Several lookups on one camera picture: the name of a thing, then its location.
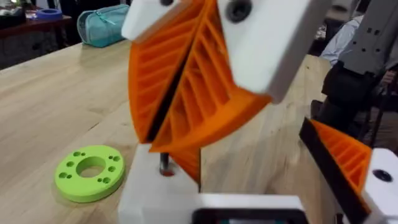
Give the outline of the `bare white left gripper left finger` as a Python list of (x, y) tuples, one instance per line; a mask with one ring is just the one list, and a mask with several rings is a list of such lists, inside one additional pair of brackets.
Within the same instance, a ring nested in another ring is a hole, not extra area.
[(160, 154), (138, 144), (118, 205), (118, 222), (132, 224), (190, 223), (201, 206), (197, 183), (169, 159), (174, 173), (160, 173)]

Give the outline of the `finger of the white orange right gripper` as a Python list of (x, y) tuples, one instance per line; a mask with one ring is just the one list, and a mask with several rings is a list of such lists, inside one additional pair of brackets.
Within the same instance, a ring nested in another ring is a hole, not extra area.
[(152, 151), (212, 144), (286, 95), (327, 0), (210, 1)]

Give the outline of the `white orange left gripper right finger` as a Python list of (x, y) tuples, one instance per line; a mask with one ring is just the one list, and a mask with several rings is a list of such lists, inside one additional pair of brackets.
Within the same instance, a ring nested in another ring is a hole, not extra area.
[(397, 156), (391, 150), (308, 118), (299, 136), (341, 208), (338, 223), (397, 223)]

